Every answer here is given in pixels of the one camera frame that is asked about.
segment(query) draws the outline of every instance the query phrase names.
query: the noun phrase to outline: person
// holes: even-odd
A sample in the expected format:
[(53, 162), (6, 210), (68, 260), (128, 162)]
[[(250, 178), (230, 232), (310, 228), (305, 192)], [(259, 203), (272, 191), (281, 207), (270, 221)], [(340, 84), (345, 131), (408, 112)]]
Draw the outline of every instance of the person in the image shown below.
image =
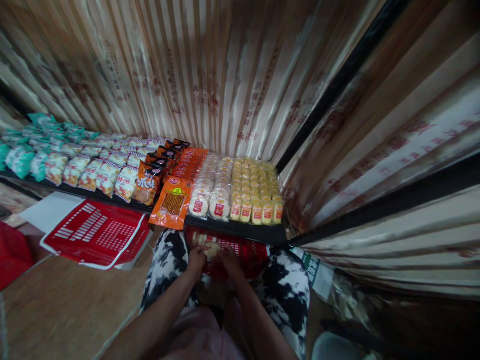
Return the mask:
[(310, 287), (303, 263), (289, 251), (270, 254), (251, 284), (234, 250), (219, 257), (236, 292), (219, 326), (199, 306), (194, 286), (206, 263), (180, 231), (164, 230), (154, 250), (140, 315), (113, 341), (103, 359), (303, 359)]

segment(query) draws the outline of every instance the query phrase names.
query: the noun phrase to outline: red shopping basket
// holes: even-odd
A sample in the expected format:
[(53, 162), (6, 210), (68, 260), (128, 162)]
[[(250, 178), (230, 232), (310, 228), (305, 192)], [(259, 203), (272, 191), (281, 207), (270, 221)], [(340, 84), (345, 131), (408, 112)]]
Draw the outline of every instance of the red shopping basket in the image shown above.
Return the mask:
[(149, 231), (145, 214), (85, 200), (40, 245), (80, 265), (108, 270), (133, 261)]
[(32, 267), (34, 260), (25, 236), (0, 222), (0, 291)]
[[(186, 230), (186, 240), (190, 246), (192, 246), (193, 243), (194, 233), (206, 234), (207, 242), (214, 241), (222, 247), (224, 245), (230, 245), (237, 254), (243, 273), (248, 280), (256, 279), (267, 266), (270, 250), (265, 244), (189, 226)], [(208, 262), (203, 268), (203, 273), (218, 280), (227, 280), (229, 278), (227, 270), (225, 270), (220, 259), (213, 259)]]

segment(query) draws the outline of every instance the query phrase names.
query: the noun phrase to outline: hand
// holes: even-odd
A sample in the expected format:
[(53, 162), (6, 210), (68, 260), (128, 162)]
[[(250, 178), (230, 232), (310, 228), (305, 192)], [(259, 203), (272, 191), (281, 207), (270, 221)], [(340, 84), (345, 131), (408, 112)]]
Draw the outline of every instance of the hand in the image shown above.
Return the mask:
[(235, 251), (228, 245), (224, 246), (224, 251), (218, 253), (223, 266), (228, 273), (228, 277), (235, 285), (239, 280), (245, 279), (245, 274), (240, 266), (240, 260)]
[(207, 261), (204, 251), (208, 249), (209, 247), (206, 246), (197, 246), (190, 251), (190, 254), (188, 255), (188, 266), (186, 267), (186, 272), (194, 276), (195, 282), (198, 282), (202, 277), (202, 269)]

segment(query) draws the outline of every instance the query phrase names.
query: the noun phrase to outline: leg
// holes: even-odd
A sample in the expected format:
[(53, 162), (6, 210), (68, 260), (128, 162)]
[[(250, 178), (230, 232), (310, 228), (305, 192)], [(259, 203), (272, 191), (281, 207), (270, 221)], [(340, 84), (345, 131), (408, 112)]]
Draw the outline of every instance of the leg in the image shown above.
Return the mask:
[[(153, 261), (146, 278), (145, 290), (141, 300), (140, 313), (149, 308), (174, 281), (187, 269), (190, 247), (181, 231), (166, 229), (153, 251)], [(186, 307), (199, 305), (195, 291), (192, 292)]]
[(272, 251), (258, 280), (258, 286), (253, 286), (265, 310), (298, 357), (304, 359), (310, 304), (304, 264), (290, 251)]

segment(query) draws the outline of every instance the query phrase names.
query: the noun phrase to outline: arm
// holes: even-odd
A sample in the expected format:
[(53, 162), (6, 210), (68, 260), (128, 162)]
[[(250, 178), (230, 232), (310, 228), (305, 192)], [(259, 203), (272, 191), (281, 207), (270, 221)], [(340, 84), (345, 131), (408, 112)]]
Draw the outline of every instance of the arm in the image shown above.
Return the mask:
[(113, 341), (102, 357), (108, 359), (142, 359), (168, 333), (184, 309), (195, 284), (202, 275), (206, 248), (197, 246), (190, 252), (186, 271), (143, 314), (137, 317)]
[(245, 278), (234, 250), (229, 246), (226, 250), (220, 258), (236, 290), (257, 359), (298, 359)]

